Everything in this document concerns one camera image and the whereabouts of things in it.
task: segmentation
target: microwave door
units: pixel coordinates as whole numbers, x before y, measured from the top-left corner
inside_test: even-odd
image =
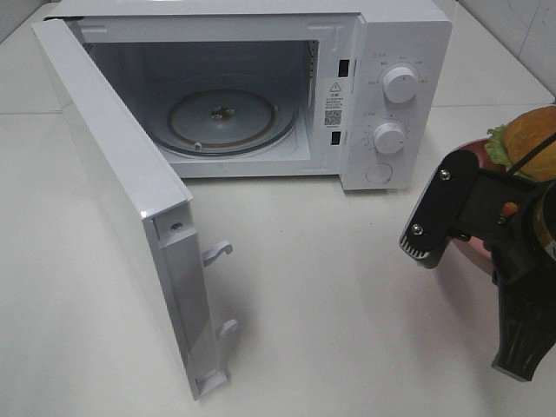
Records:
[[[198,398],[227,379],[203,269],[231,246],[200,252],[192,195],[66,22],[33,30],[99,209]],[[224,323],[218,334],[236,324]]]

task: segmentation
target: timer knob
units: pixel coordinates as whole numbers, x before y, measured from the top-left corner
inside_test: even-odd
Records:
[[[403,148],[406,134],[397,122],[386,122],[376,128],[373,133],[374,148],[377,152],[391,155]]]
[[[382,88],[392,103],[405,103],[417,94],[417,74],[409,67],[395,67],[382,78]]]

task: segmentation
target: control panel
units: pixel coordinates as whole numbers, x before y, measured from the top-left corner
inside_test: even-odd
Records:
[[[452,24],[368,23],[342,150],[344,189],[405,188],[440,75]]]

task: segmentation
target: warning label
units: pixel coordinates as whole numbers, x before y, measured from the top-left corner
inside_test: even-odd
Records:
[[[346,108],[347,79],[328,78],[324,82],[323,116],[324,125],[330,128],[340,128],[344,123],[343,110]]]

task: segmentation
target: microwave oven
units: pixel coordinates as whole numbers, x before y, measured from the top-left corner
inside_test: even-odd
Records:
[[[62,0],[33,30],[197,398],[227,379],[218,340],[237,323],[210,320],[203,271],[231,245],[200,251],[182,179],[406,187],[451,23],[431,0]]]

